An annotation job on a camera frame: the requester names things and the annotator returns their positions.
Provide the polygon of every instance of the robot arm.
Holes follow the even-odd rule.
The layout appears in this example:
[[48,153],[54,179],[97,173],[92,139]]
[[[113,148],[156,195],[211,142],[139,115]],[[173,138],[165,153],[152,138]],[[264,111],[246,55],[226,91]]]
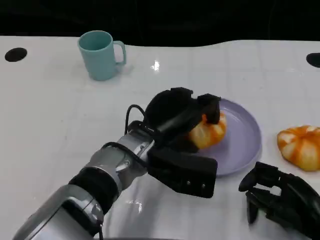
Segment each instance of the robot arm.
[[144,121],[129,126],[127,112],[125,135],[99,149],[28,218],[13,239],[91,240],[101,232],[104,215],[121,192],[145,173],[178,193],[211,198],[217,162],[181,150],[197,151],[186,134],[202,114],[218,123],[220,98],[206,94],[193,99],[192,93],[185,88],[159,93],[143,113]]
[[[280,195],[274,195],[267,189],[277,186]],[[277,167],[257,162],[241,181],[240,192],[246,192],[247,219],[253,224],[258,217],[258,210],[266,212],[266,218],[284,228],[295,229],[307,237],[320,238],[320,196],[302,178],[291,173],[284,173]]]

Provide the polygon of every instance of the silver robot arm segment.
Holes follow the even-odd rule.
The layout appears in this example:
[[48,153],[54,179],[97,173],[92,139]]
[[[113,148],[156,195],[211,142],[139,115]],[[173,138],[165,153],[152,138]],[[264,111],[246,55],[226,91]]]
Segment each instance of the silver robot arm segment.
[[[147,162],[154,141],[137,129],[118,143]],[[69,184],[60,187],[27,219],[13,240],[92,240],[121,192],[146,172],[127,152],[102,147]]]

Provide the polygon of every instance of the black cable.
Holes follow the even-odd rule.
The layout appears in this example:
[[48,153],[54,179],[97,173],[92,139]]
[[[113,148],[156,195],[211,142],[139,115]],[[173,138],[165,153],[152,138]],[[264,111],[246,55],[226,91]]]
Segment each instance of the black cable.
[[98,221],[98,224],[99,224],[99,240],[104,240],[104,233],[102,231],[103,222]]
[[127,148],[126,146],[118,142],[114,142],[114,141],[107,142],[105,145],[102,146],[102,149],[105,149],[106,147],[114,147],[114,148],[120,149],[125,153],[127,153],[128,155],[130,155],[130,157],[133,158],[133,160],[135,160],[142,167],[147,168],[148,166],[147,163],[143,161],[140,157],[135,155],[133,151],[131,151],[129,148]]
[[143,115],[143,120],[147,120],[147,117],[146,117],[146,113],[145,111],[142,109],[142,107],[140,107],[139,105],[137,104],[132,104],[129,106],[128,110],[126,111],[126,115],[125,115],[125,126],[124,126],[124,135],[126,135],[128,133],[128,124],[129,124],[129,115],[130,115],[130,111],[131,109],[133,108],[136,108],[138,109],[142,115]]

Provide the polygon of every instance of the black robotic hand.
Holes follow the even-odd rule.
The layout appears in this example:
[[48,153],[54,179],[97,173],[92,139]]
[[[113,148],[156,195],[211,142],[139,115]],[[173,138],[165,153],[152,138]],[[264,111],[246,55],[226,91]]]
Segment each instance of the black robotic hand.
[[[256,184],[269,188],[277,186],[281,194],[274,195],[255,187]],[[267,219],[295,229],[313,240],[320,239],[320,196],[300,177],[257,162],[241,181],[239,191],[246,192],[249,224],[256,221],[261,209],[266,212]]]

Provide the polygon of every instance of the teal mug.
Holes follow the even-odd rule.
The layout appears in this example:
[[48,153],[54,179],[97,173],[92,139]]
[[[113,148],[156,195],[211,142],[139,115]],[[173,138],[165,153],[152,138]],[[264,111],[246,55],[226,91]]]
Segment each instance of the teal mug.
[[[123,61],[116,62],[114,44],[120,45]],[[126,47],[122,41],[114,41],[106,31],[88,31],[78,40],[78,47],[90,77],[97,81],[112,78],[117,73],[116,66],[127,62]]]

